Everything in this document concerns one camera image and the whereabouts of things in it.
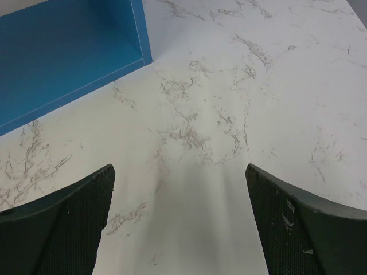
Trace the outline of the blue pink yellow bookshelf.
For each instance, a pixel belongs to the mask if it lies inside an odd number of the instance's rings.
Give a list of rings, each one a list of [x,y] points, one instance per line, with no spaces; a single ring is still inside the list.
[[[142,1],[2,1],[1,134],[151,62]]]

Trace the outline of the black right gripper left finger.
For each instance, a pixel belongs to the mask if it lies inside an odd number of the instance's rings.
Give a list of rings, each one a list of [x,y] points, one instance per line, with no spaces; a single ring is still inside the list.
[[[1,274],[92,274],[107,224],[115,170],[1,211]]]

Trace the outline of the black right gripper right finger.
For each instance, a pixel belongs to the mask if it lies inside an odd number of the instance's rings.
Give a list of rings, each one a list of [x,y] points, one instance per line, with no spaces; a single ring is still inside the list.
[[[366,211],[249,164],[245,177],[269,274],[366,274]]]

